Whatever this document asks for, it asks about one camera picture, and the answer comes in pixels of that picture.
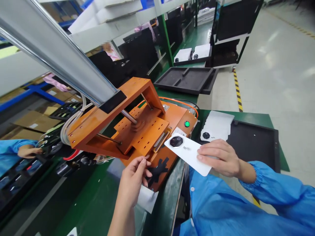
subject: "elastic cuff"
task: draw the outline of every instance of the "elastic cuff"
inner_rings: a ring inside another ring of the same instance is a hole
[[[256,180],[254,183],[252,184],[247,184],[247,183],[244,183],[242,180],[239,180],[239,182],[241,183],[241,185],[248,191],[250,191],[249,189],[257,189],[257,187],[259,187],[262,183],[262,179],[263,179],[263,174],[262,172],[260,171],[260,169],[254,164],[254,163],[251,163],[251,162],[248,162],[249,164],[251,164],[254,169],[255,169],[255,172],[256,172]]]

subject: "epoxy floor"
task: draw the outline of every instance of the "epoxy floor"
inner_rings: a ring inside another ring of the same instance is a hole
[[[291,170],[282,173],[315,187],[315,39],[269,13],[315,34],[315,11],[292,3],[260,11],[236,72],[244,112],[269,114],[279,130]],[[221,69],[212,98],[200,95],[198,105],[238,111],[231,68]]]

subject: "yellow black warning tape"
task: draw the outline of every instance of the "yellow black warning tape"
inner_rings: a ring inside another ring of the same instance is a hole
[[[285,20],[285,19],[283,19],[283,18],[281,18],[281,17],[275,15],[274,13],[271,13],[271,12],[268,11],[268,10],[266,10],[266,11],[267,11],[269,14],[273,15],[274,17],[278,18],[279,20],[284,21],[285,23],[287,23],[287,24],[289,24],[290,26],[296,28],[296,29],[299,30],[300,32],[306,34],[307,36],[310,36],[310,37],[313,38],[313,39],[315,39],[315,34],[314,34],[314,33],[309,32],[309,31],[307,31],[307,30],[305,30],[305,29],[302,29],[301,27],[298,27],[297,25],[288,22],[287,20]]]
[[[239,82],[237,80],[237,75],[236,75],[235,68],[233,68],[233,75],[234,75],[234,82],[235,82],[235,88],[236,88],[237,102],[239,104],[239,111],[243,112],[243,106],[242,106],[242,99],[241,99],[241,94],[240,94]],[[253,204],[255,206],[258,206],[259,208],[261,208],[259,199],[257,197],[255,197],[254,195],[253,195]]]
[[[239,111],[243,112],[243,106],[242,106],[242,99],[241,99],[241,94],[240,94],[239,82],[237,81],[237,75],[236,75],[235,68],[233,68],[233,74],[234,74],[234,82],[235,82],[235,88],[236,88],[237,102],[239,104]]]

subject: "worker's hand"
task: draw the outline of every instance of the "worker's hand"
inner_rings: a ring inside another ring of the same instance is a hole
[[[42,154],[41,148],[20,148],[17,155],[22,158],[34,158],[38,154]]]
[[[240,172],[240,160],[231,145],[222,139],[204,144],[198,150],[197,158],[227,177],[236,177]]]
[[[148,186],[145,177],[152,177],[152,173],[146,169],[151,165],[151,162],[146,160],[148,158],[149,155],[137,157],[123,170],[117,196],[120,205],[134,207],[138,201],[141,183]]]

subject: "blue sleeve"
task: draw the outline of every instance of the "blue sleeve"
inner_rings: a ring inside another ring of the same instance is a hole
[[[264,203],[271,204],[280,216],[315,228],[315,188],[294,177],[278,174],[262,162],[249,162],[256,181],[241,185]]]
[[[13,139],[0,141],[0,153],[18,153],[19,148],[24,145],[36,146],[36,140],[29,139]]]

